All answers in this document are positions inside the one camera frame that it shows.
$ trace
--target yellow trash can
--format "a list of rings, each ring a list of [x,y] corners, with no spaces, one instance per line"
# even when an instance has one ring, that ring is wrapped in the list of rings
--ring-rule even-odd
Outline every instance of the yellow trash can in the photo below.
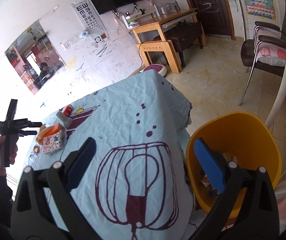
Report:
[[[201,165],[194,154],[194,142],[203,138],[213,151],[224,153],[228,160],[236,156],[238,165],[244,169],[267,168],[273,188],[279,182],[282,161],[279,149],[270,131],[256,116],[245,112],[233,112],[201,126],[191,136],[186,151],[186,164],[192,188],[200,206],[208,213],[215,200],[201,183]],[[229,218],[237,217],[245,195],[239,193]]]

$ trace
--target mirror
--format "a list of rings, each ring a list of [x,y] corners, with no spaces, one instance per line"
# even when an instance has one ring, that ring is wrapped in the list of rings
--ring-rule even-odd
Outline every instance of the mirror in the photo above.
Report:
[[[65,65],[38,21],[9,46],[5,55],[34,95]]]

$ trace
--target wooden table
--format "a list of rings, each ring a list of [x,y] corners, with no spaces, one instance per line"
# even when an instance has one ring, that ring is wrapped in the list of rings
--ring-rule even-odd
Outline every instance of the wooden table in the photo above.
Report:
[[[129,31],[133,31],[135,35],[135,38],[138,42],[136,46],[139,49],[139,54],[146,67],[152,64],[151,58],[148,53],[151,51],[162,51],[165,53],[166,59],[169,63],[169,66],[172,72],[180,73],[181,66],[179,64],[178,57],[176,56],[176,52],[173,47],[172,41],[166,40],[162,25],[170,21],[173,21],[177,18],[180,18],[182,16],[185,16],[187,14],[193,13],[195,12],[195,10],[197,10],[197,8],[192,8],[189,10],[182,10],[179,12],[169,13],[169,14],[158,16],[158,17],[152,17],[151,19],[147,21],[139,22],[139,26],[129,30]],[[192,17],[193,17],[194,22],[197,22],[196,15]],[[154,30],[158,31],[161,40],[142,42],[138,34],[149,32],[149,31],[154,31]],[[203,27],[202,27],[202,33],[203,33],[201,36],[202,45],[206,46],[207,44],[206,44],[206,38],[205,38]]]

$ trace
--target floor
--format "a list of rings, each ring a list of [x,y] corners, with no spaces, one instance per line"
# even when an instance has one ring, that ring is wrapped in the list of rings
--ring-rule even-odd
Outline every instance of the floor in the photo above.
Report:
[[[167,74],[192,103],[192,124],[187,131],[193,134],[204,123],[232,111],[247,111],[265,122],[279,90],[281,78],[255,69],[250,86],[238,106],[249,73],[240,58],[242,42],[207,37],[208,46],[198,45],[184,51],[187,66],[177,75]],[[282,173],[286,169],[286,99],[270,131],[282,157]],[[280,181],[286,179],[286,173]]]

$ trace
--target brown wooden door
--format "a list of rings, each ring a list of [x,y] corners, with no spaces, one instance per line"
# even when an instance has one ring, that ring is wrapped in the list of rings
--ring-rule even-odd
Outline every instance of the brown wooden door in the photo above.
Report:
[[[225,0],[190,0],[191,6],[199,8],[197,19],[202,23],[205,33],[232,35]]]

